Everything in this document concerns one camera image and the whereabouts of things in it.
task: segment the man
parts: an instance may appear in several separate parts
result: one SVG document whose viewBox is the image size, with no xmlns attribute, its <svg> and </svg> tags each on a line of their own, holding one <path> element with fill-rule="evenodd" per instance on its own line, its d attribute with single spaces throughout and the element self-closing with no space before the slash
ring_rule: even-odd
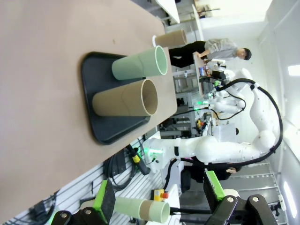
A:
<svg viewBox="0 0 300 225">
<path fill-rule="evenodd" d="M 196 162 L 200 162 L 196 157 L 192 157 Z M 230 177 L 231 174 L 236 173 L 241 170 L 241 167 L 230 167 L 229 169 L 215 169 L 213 170 L 218 178 L 218 180 L 226 180 Z M 197 183 L 203 183 L 204 169 L 196 165 L 184 166 L 183 171 L 181 172 L 181 182 L 187 180 L 190 177 L 195 180 Z"/>
<path fill-rule="evenodd" d="M 236 57 L 249 60 L 252 56 L 249 49 L 238 48 L 233 41 L 227 38 L 210 39 L 208 41 L 196 41 L 181 48 L 170 49 L 171 65 L 182 68 L 193 64 L 193 53 L 196 53 L 199 58 L 207 58 L 208 60 L 232 60 Z"/>
</svg>

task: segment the tan tabletop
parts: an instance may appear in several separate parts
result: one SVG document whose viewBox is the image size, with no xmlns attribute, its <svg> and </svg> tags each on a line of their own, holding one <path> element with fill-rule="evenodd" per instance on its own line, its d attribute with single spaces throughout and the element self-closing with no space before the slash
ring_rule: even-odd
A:
<svg viewBox="0 0 300 225">
<path fill-rule="evenodd" d="M 162 23 L 129 0 L 0 1 L 0 223 L 176 112 L 171 70 L 151 78 L 157 113 L 112 145 L 96 143 L 85 107 L 86 53 L 141 52 L 161 34 Z"/>
</svg>

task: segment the gray shirt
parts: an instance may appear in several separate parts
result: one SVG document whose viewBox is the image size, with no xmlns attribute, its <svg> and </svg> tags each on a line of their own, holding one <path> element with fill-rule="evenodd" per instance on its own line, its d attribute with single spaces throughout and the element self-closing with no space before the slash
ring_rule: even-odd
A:
<svg viewBox="0 0 300 225">
<path fill-rule="evenodd" d="M 208 41 L 206 41 L 204 48 L 205 50 L 210 51 L 210 54 L 206 56 L 209 60 L 233 60 L 235 57 L 237 57 L 237 45 L 227 38 L 209 39 Z"/>
</svg>

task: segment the white desk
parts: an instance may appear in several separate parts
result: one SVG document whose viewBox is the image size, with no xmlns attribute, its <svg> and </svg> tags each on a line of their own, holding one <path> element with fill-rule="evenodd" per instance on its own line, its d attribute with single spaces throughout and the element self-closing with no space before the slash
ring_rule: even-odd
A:
<svg viewBox="0 0 300 225">
<path fill-rule="evenodd" d="M 176 23 L 180 23 L 175 0 L 155 0 L 156 3 L 164 9 L 164 11 L 172 17 Z"/>
<path fill-rule="evenodd" d="M 169 198 L 165 200 L 166 203 L 169 203 L 170 207 L 180 208 L 179 202 L 179 193 L 177 184 L 174 184 L 169 190 Z M 165 223 L 157 223 L 157 222 L 148 222 L 146 225 L 180 225 L 181 215 L 169 216 L 168 220 Z"/>
</svg>

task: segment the light green cup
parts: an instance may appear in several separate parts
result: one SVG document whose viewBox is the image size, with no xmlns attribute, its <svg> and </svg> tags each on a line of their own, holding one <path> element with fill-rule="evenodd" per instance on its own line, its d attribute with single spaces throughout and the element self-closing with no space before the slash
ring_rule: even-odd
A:
<svg viewBox="0 0 300 225">
<path fill-rule="evenodd" d="M 129 55 L 112 64 L 112 73 L 117 80 L 166 75 L 168 63 L 161 46 Z"/>
</svg>

